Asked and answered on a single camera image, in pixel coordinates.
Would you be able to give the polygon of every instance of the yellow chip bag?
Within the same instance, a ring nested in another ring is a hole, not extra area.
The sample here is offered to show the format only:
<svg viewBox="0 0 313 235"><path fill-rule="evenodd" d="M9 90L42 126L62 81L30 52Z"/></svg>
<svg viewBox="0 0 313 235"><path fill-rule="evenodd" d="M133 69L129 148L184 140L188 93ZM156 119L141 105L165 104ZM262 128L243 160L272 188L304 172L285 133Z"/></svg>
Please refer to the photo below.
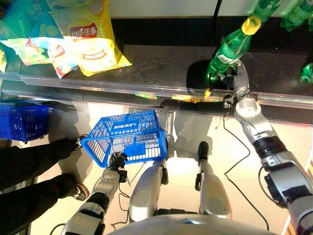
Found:
<svg viewBox="0 0 313 235"><path fill-rule="evenodd" d="M115 44L109 0L88 1L51 15L84 75L131 65Z"/></svg>

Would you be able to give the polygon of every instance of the yellow bottle cap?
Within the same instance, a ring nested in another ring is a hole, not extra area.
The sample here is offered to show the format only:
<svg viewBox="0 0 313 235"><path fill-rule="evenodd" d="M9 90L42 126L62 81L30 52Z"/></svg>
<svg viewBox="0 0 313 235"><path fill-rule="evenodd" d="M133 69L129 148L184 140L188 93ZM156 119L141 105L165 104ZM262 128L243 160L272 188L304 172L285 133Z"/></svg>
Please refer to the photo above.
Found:
<svg viewBox="0 0 313 235"><path fill-rule="evenodd" d="M261 27L261 20L256 16L250 16L241 26L241 30L246 35L253 35Z"/></svg>

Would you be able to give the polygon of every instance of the shoe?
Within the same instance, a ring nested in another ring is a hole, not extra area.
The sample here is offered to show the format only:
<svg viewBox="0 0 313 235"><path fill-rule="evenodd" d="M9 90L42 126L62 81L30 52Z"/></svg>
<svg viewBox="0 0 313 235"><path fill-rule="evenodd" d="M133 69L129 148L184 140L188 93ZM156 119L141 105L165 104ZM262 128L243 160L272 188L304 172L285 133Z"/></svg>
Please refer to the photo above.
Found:
<svg viewBox="0 0 313 235"><path fill-rule="evenodd" d="M70 140L72 151L81 149L83 146L81 144L82 139L86 138L88 135L81 135Z"/></svg>
<svg viewBox="0 0 313 235"><path fill-rule="evenodd" d="M77 191L72 197L79 201L85 201L86 198L89 197L88 189L84 185L79 183L76 184L76 187Z"/></svg>

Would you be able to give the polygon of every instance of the lawson logo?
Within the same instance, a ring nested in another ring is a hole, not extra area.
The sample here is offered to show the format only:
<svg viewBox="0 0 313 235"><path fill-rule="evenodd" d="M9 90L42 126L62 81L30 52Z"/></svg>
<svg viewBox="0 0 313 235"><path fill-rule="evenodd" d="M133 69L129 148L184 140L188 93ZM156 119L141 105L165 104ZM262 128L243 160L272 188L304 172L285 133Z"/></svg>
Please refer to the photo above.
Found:
<svg viewBox="0 0 313 235"><path fill-rule="evenodd" d="M136 123L129 123L129 124L123 124L123 125L117 125L113 129L120 129L120 128L127 128L127 127L135 127Z"/></svg>

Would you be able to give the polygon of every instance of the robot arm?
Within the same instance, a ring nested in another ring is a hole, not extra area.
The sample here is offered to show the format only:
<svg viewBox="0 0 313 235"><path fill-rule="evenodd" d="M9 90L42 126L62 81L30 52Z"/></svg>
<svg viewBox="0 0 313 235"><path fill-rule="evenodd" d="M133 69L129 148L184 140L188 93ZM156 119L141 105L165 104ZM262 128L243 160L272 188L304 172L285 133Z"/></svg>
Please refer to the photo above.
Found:
<svg viewBox="0 0 313 235"><path fill-rule="evenodd" d="M233 77L235 88L234 116L269 172L265 177L268 189L282 208L287 208L291 222L301 235L313 233L313 183L300 163L280 141L277 133L262 115L256 98L249 92L248 76L244 67Z"/></svg>
<svg viewBox="0 0 313 235"><path fill-rule="evenodd" d="M103 171L99 182L96 183L88 200L78 209L66 223L62 235L102 235L105 225L103 220L109 208L119 182L126 180L124 156L120 155L110 162L110 166Z"/></svg>

